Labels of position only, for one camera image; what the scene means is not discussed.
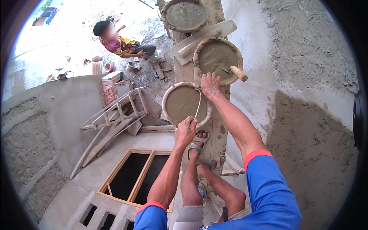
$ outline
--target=black cap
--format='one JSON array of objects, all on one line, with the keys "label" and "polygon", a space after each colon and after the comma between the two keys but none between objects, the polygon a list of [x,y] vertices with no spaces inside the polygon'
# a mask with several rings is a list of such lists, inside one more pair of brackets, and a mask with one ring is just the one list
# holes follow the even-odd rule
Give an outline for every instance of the black cap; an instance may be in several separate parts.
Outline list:
[{"label": "black cap", "polygon": [[93,34],[95,36],[101,37],[106,28],[110,25],[109,21],[100,21],[95,24],[93,27]]}]

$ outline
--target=worker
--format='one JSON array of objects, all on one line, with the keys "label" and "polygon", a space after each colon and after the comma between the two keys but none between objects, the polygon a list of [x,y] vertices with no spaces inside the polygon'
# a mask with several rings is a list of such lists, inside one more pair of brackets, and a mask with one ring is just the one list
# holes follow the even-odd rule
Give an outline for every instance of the worker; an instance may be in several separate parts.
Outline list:
[{"label": "worker", "polygon": [[[167,229],[166,209],[174,198],[181,159],[189,146],[189,162],[181,179],[183,207],[173,230],[215,229],[299,229],[301,214],[293,192],[288,188],[276,161],[263,144],[261,135],[248,117],[230,103],[220,91],[220,76],[207,73],[202,76],[203,94],[213,102],[230,134],[240,149],[247,176],[249,201],[252,213],[246,216],[245,194],[232,187],[211,170],[226,160],[218,156],[207,161],[198,157],[208,139],[207,131],[195,132],[197,119],[187,117],[178,125],[177,141],[162,171],[153,183],[147,203],[135,216],[134,229]],[[198,190],[199,171],[214,192],[225,201],[227,213],[216,224],[204,227],[202,196]]]},{"label": "worker", "polygon": [[138,41],[121,37],[119,32],[124,28],[125,25],[116,31],[110,21],[100,21],[95,24],[93,33],[108,51],[120,57],[147,57],[149,61],[161,59],[161,56],[155,56],[156,46],[141,45]]}]

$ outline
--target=grey pants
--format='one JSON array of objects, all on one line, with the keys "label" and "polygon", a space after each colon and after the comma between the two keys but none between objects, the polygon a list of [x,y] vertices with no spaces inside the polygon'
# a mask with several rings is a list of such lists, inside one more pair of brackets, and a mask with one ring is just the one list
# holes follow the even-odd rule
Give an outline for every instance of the grey pants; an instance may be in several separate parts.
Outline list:
[{"label": "grey pants", "polygon": [[139,51],[143,50],[143,52],[146,52],[146,56],[149,57],[153,54],[155,54],[156,46],[153,45],[143,45],[137,41],[135,41],[135,50],[132,52],[134,54],[138,53]]}]

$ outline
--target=red stripe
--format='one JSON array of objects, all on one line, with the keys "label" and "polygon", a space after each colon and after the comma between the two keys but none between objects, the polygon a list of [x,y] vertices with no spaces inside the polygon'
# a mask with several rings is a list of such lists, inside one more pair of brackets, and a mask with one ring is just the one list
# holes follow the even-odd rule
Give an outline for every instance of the red stripe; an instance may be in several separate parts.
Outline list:
[{"label": "red stripe", "polygon": [[161,203],[156,202],[156,201],[150,201],[150,202],[146,203],[145,205],[141,206],[140,208],[138,208],[135,215],[137,215],[140,211],[142,211],[147,206],[157,206],[157,207],[163,208],[166,211],[166,208]]},{"label": "red stripe", "polygon": [[257,150],[252,151],[251,153],[249,153],[249,154],[246,156],[246,158],[245,158],[245,160],[244,160],[244,170],[245,170],[245,172],[247,171],[247,167],[248,167],[249,162],[250,162],[253,158],[255,158],[256,156],[262,156],[262,155],[263,155],[263,156],[270,156],[270,157],[273,157],[269,151],[264,150],[264,149],[257,149]]}]

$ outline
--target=sandal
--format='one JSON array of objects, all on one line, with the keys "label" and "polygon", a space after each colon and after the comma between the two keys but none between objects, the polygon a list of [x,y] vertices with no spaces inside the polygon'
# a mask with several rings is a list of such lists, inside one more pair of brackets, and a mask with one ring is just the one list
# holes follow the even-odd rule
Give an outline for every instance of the sandal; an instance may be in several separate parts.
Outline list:
[{"label": "sandal", "polygon": [[203,143],[203,146],[202,147],[199,147],[198,145],[196,145],[195,143],[191,142],[189,145],[188,145],[188,160],[189,160],[189,149],[195,149],[197,150],[200,154],[202,153],[202,150],[203,148],[205,147],[208,139],[209,139],[209,132],[207,130],[200,130],[196,133],[196,135],[200,132],[205,132],[207,134],[206,138],[200,138],[200,137],[197,137],[197,136],[194,136],[194,140],[193,141],[199,141],[201,143]]},{"label": "sandal", "polygon": [[210,168],[211,168],[211,170],[212,169],[214,169],[215,167],[213,166],[213,163],[212,163],[212,161],[213,160],[216,160],[216,162],[217,162],[217,165],[216,165],[216,168],[219,168],[220,166],[221,166],[221,157],[224,157],[224,159],[226,160],[226,156],[225,155],[219,155],[219,156],[216,156],[216,157],[214,157],[214,158],[211,158],[211,159],[206,159],[206,160],[198,160],[197,161],[197,165],[199,165],[199,164],[206,164],[206,165],[208,165]]}]

